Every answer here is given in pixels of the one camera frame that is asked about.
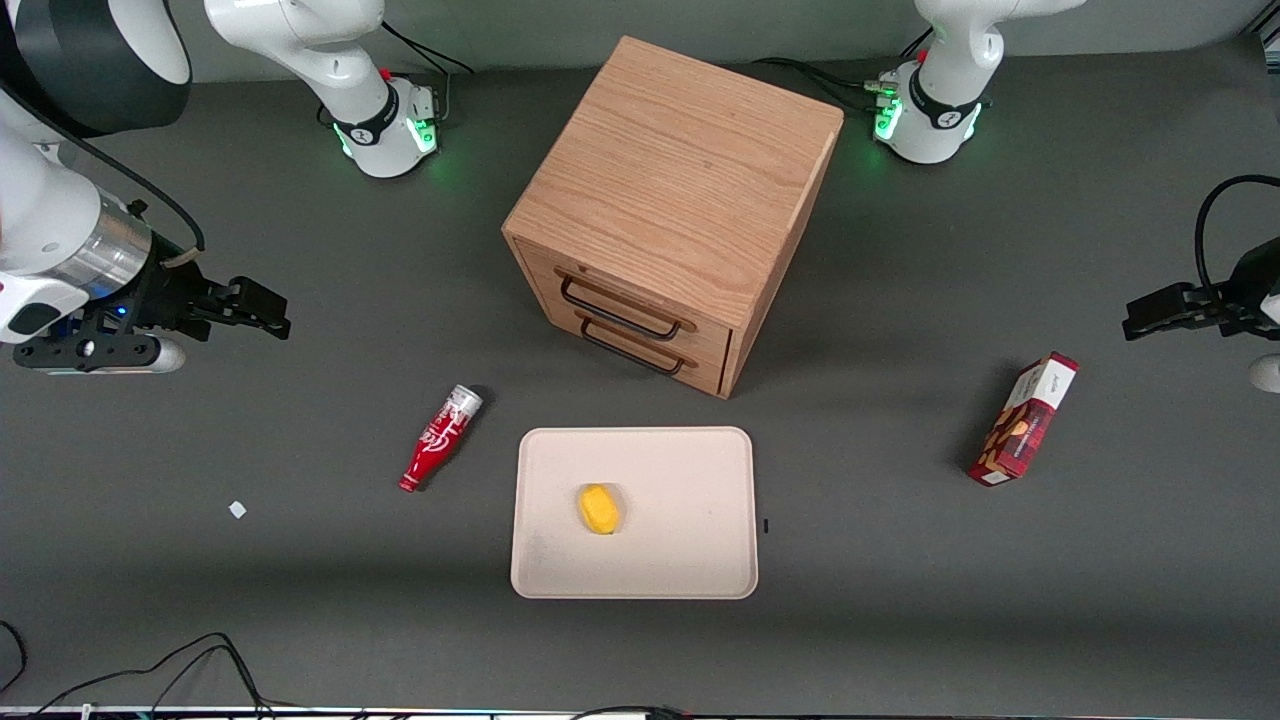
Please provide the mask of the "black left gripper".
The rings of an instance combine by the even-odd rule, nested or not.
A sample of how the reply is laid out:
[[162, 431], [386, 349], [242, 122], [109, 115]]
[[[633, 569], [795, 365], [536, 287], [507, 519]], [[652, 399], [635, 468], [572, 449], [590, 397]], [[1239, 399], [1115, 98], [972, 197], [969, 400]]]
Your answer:
[[1125, 341], [1185, 329], [1188, 325], [1196, 329], [1217, 327], [1225, 338], [1252, 334], [1271, 342], [1279, 341], [1277, 318], [1265, 309], [1265, 304], [1277, 309], [1279, 238], [1245, 252], [1229, 278], [1219, 283], [1210, 281], [1204, 241], [1196, 240], [1193, 250], [1202, 295], [1194, 324], [1193, 314], [1187, 313], [1187, 293], [1193, 292], [1193, 284], [1176, 282], [1126, 305], [1126, 319], [1123, 322]]

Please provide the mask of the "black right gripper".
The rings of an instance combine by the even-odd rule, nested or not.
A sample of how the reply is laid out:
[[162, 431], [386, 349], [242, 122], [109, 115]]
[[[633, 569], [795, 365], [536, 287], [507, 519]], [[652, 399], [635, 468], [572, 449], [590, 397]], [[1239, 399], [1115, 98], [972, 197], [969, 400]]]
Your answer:
[[[164, 266], [180, 250], [160, 234], [150, 237], [140, 274], [115, 295], [115, 328], [125, 333], [163, 329], [204, 342], [214, 324], [244, 325], [288, 340], [287, 300], [248, 277], [234, 277], [230, 288], [204, 277], [195, 261]], [[230, 307], [227, 300], [230, 295]]]

